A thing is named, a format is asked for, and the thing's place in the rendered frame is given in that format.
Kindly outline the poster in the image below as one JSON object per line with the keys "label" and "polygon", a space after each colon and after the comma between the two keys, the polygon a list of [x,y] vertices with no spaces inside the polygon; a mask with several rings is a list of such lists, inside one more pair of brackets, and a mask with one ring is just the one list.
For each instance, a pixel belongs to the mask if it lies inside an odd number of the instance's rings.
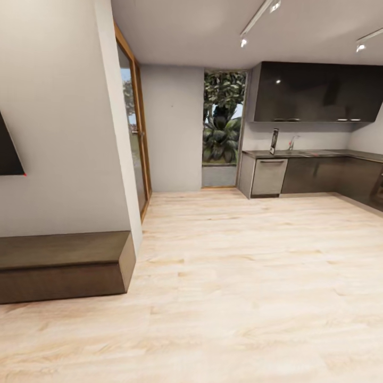
{"label": "poster", "polygon": [[277,137],[278,137],[278,131],[279,131],[279,129],[275,128],[274,132],[273,132],[271,149],[269,150],[272,155],[274,155],[275,150],[276,150],[275,147],[276,147],[276,142],[277,142]]}

